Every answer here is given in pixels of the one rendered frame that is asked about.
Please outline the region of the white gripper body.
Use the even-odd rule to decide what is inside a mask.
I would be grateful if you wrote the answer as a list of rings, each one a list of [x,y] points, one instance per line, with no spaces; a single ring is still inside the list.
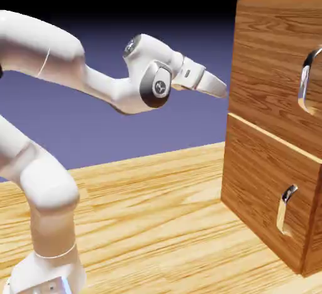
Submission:
[[[226,84],[207,70],[204,71],[201,80],[197,84],[196,90],[213,97],[227,96]]]

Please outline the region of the large wooden cabinet door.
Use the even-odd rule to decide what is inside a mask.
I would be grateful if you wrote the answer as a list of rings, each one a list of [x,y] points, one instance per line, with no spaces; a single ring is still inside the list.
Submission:
[[[302,65],[322,44],[322,0],[238,0],[229,110],[322,159],[322,120],[297,103]]]

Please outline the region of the brown wooden cabinet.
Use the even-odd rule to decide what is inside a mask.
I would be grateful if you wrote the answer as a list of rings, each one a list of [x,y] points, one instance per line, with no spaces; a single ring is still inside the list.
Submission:
[[[295,273],[322,271],[322,0],[238,0],[221,199]]]

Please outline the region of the small wooden cabinet door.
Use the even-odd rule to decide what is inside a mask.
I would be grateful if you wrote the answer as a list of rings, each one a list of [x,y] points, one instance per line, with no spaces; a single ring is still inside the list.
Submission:
[[[276,227],[282,193],[292,237]],[[228,115],[222,201],[295,273],[322,271],[322,159],[244,120]]]

